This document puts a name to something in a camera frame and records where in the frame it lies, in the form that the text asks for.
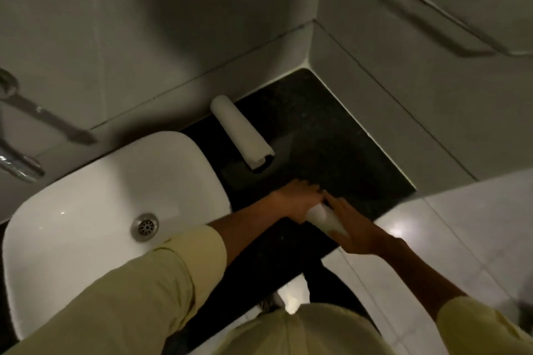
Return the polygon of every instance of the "yellow shirt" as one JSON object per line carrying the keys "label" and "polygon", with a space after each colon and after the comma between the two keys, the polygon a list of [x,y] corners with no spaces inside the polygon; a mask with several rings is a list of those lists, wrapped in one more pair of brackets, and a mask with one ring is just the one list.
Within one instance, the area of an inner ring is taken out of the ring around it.
{"label": "yellow shirt", "polygon": [[[9,355],[159,355],[222,279],[226,250],[209,226],[168,240],[90,285]],[[472,298],[440,310],[437,328],[451,355],[533,355],[533,339]],[[368,320],[333,305],[279,310],[239,326],[218,355],[393,355]]]}

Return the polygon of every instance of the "faucet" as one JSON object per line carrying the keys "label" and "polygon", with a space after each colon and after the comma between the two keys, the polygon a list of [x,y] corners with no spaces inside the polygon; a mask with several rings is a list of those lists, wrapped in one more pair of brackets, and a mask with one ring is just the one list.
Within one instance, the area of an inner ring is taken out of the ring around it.
{"label": "faucet", "polygon": [[[0,99],[7,100],[18,89],[15,76],[0,68]],[[27,182],[36,182],[44,176],[44,170],[36,159],[23,155],[4,139],[0,139],[0,169]]]}

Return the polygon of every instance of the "white sink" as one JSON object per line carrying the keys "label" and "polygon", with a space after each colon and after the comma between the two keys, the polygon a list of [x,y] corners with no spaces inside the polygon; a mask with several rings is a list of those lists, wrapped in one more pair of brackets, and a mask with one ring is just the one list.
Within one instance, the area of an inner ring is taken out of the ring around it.
{"label": "white sink", "polygon": [[[25,338],[106,272],[172,235],[230,213],[198,146],[178,132],[131,143],[46,187],[13,215],[4,237],[7,297]],[[132,223],[159,221],[139,243]]]}

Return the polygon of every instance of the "hand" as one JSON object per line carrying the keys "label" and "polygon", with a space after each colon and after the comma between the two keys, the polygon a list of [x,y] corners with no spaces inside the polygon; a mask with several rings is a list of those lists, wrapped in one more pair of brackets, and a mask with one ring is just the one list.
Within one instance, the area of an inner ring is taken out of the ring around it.
{"label": "hand", "polygon": [[394,239],[370,219],[357,212],[346,199],[335,198],[327,191],[324,191],[323,194],[349,237],[335,231],[331,232],[330,236],[347,253],[379,255],[383,246]]}
{"label": "hand", "polygon": [[297,224],[305,222],[308,210],[323,201],[320,187],[308,181],[292,180],[269,195],[280,217],[289,217]]}

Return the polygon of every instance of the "yellow sleeve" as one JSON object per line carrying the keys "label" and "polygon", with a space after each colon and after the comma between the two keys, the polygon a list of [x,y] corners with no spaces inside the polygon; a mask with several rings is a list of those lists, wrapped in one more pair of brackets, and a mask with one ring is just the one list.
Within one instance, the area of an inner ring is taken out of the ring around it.
{"label": "yellow sleeve", "polygon": [[450,355],[533,355],[533,338],[499,311],[467,296],[446,303],[436,326]]}
{"label": "yellow sleeve", "polygon": [[203,226],[98,279],[9,355],[160,355],[222,279],[226,249]]}

